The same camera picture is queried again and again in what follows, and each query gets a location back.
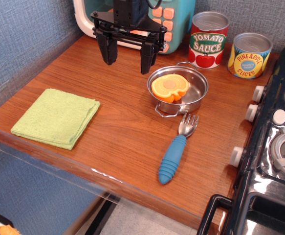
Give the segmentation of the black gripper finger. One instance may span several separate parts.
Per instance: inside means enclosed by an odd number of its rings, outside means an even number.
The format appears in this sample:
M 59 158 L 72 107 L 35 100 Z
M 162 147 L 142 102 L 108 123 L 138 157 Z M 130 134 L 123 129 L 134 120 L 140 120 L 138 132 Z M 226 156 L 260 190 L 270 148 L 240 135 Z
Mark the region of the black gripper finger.
M 117 40 L 99 29 L 96 31 L 96 39 L 104 62 L 112 65 L 118 56 Z
M 158 53 L 158 46 L 154 43 L 146 42 L 140 50 L 141 73 L 148 74 L 151 66 L 155 64 Z

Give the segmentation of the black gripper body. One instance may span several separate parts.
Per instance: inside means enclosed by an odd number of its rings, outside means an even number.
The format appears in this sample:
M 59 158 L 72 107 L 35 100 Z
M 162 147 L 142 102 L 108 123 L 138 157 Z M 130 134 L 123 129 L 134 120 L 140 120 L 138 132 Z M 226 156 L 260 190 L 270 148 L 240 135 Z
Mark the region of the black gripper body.
M 149 17 L 149 10 L 156 10 L 162 1 L 152 4 L 149 0 L 114 0 L 112 12 L 91 13 L 94 20 L 93 34 L 102 44 L 99 38 L 102 34 L 108 39 L 142 46 L 152 36 L 152 43 L 159 46 L 159 51 L 166 47 L 164 40 L 167 28 Z

